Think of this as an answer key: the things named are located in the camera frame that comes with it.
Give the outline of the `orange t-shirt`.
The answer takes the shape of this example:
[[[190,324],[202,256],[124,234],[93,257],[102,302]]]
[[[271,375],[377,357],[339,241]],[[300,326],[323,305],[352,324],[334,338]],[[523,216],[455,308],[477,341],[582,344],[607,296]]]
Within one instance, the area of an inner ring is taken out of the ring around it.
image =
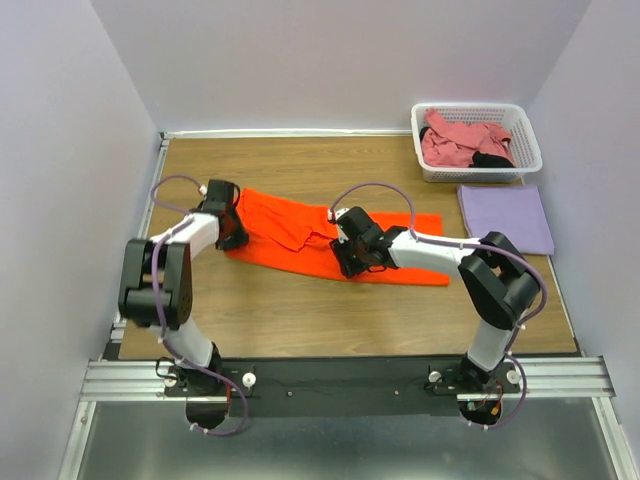
[[[418,268],[377,270],[347,279],[330,248],[337,229],[328,220],[328,206],[308,205],[245,188],[237,213],[248,232],[249,241],[227,251],[229,258],[285,272],[351,283],[446,287],[449,276]],[[409,213],[369,214],[383,229],[408,226]],[[443,234],[441,217],[418,214],[416,230]]]

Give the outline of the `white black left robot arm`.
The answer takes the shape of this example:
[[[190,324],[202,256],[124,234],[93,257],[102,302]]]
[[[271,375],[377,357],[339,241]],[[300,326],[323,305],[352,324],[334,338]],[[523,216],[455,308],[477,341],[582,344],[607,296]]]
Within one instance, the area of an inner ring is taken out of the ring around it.
[[[162,185],[185,180],[197,190],[197,206],[186,208],[162,201]],[[151,188],[153,205],[182,215],[175,225],[148,238],[133,238],[125,246],[118,293],[121,317],[155,332],[158,343],[173,357],[176,367],[188,370],[187,382],[201,395],[220,385],[227,392],[239,387],[222,373],[216,344],[206,338],[193,319],[192,261],[203,250],[231,251],[248,244],[249,234],[237,212],[240,187],[211,179],[203,184],[185,174],[161,179]]]

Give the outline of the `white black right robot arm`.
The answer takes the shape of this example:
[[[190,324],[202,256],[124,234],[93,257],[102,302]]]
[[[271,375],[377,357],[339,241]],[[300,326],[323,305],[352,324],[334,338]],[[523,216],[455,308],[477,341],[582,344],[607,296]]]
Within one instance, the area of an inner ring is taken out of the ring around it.
[[[518,331],[546,305],[548,291],[539,272],[502,233],[454,239],[416,232],[412,226],[384,230],[360,207],[331,209],[337,238],[330,247],[342,275],[420,269],[462,280],[479,315],[471,346],[452,385],[474,392],[496,380],[496,370]]]

